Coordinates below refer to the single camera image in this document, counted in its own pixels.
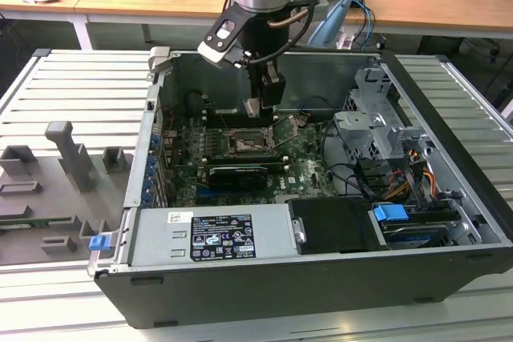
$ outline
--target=slotted metal surface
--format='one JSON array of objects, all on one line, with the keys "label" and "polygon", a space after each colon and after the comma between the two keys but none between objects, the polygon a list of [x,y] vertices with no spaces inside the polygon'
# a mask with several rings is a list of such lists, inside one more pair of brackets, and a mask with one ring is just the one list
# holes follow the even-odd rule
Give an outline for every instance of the slotted metal surface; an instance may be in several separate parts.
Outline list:
[{"label": "slotted metal surface", "polygon": [[[494,114],[493,107],[452,65],[433,57],[398,55],[398,60],[414,80],[422,80],[417,84],[424,95],[513,207],[513,131],[509,124]],[[412,124],[420,125],[405,100],[399,105]]]},{"label": "slotted metal surface", "polygon": [[[104,62],[116,62],[118,54],[115,51],[54,50],[46,60],[57,62],[66,56],[70,61],[84,59],[89,62],[101,62],[101,55],[105,58]],[[146,58],[145,53],[138,51],[120,54],[123,54],[123,61],[127,62],[142,62]],[[427,58],[424,63],[431,61],[439,65],[435,58]],[[411,66],[419,66],[416,58],[406,60]],[[447,90],[451,87],[461,89],[456,82],[447,83]],[[149,82],[140,79],[91,79],[75,80],[73,86],[69,87],[67,79],[45,79],[27,82],[24,88],[83,88],[89,93],[93,89],[143,89],[148,85]],[[426,89],[430,89],[429,87],[438,90],[436,87],[440,86],[436,82],[427,82]],[[2,101],[9,97],[8,91]],[[77,103],[82,108],[74,111],[27,110],[1,114],[0,136],[13,138],[18,132],[18,137],[40,138],[46,123],[52,119],[71,119],[75,123],[75,135],[79,137],[96,135],[104,138],[104,135],[112,136],[111,134],[124,136],[138,129],[139,110],[92,110],[91,99],[78,99]],[[438,109],[438,112],[460,129],[466,128],[461,123],[462,120],[468,119],[469,124],[471,121],[475,124],[476,120],[490,118],[486,111],[480,108]],[[498,167],[500,170],[513,156],[509,143],[470,143],[466,147],[476,162],[483,167]],[[500,184],[498,189],[504,194],[513,195],[513,183]],[[163,342],[513,340],[513,270],[502,275],[481,277],[437,304],[135,330],[127,326],[123,316],[87,275],[86,264],[87,261],[80,261],[37,267],[0,267],[0,339],[23,342],[99,339]],[[251,305],[244,301],[243,292],[234,290],[234,306]],[[207,301],[205,305],[211,306],[213,311],[218,311],[217,304],[210,304]]]},{"label": "slotted metal surface", "polygon": [[28,145],[57,155],[44,136],[52,120],[73,123],[73,138],[89,154],[105,146],[135,150],[147,89],[147,51],[53,50],[38,58],[0,115],[0,151]]}]

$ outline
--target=blue latch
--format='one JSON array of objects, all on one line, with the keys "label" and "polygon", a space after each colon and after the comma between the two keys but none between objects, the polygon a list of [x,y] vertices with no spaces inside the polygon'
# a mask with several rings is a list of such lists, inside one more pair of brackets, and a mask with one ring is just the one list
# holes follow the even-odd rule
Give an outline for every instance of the blue latch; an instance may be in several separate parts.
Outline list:
[{"label": "blue latch", "polygon": [[378,221],[408,220],[410,218],[401,204],[380,204],[373,211]]},{"label": "blue latch", "polygon": [[90,251],[109,251],[111,250],[111,235],[95,235],[89,241]]}]

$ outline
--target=warning label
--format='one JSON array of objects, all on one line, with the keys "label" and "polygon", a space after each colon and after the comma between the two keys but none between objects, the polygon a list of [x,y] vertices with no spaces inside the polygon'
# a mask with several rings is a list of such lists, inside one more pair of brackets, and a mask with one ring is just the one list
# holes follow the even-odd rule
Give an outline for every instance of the warning label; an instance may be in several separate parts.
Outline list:
[{"label": "warning label", "polygon": [[251,215],[194,216],[191,221],[191,259],[255,258]]}]

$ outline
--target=robotic arm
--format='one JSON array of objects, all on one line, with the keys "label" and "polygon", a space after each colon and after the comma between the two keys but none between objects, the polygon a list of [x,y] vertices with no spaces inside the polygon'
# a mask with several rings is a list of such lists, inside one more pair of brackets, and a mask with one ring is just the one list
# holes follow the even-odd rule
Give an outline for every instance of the robotic arm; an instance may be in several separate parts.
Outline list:
[{"label": "robotic arm", "polygon": [[[280,104],[285,79],[277,58],[308,30],[318,1],[234,0],[200,44],[199,53],[214,65],[246,68],[251,83],[251,98],[244,101],[248,116]],[[289,26],[303,18],[301,31],[289,41]]]}]

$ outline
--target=motherboard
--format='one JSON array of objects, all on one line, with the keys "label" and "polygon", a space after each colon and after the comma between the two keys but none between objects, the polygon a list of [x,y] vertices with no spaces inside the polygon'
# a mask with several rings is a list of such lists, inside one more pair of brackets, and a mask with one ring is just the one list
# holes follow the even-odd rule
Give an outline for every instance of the motherboard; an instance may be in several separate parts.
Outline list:
[{"label": "motherboard", "polygon": [[173,116],[163,132],[169,205],[232,206],[336,196],[320,156],[325,126],[300,113],[260,122]]}]

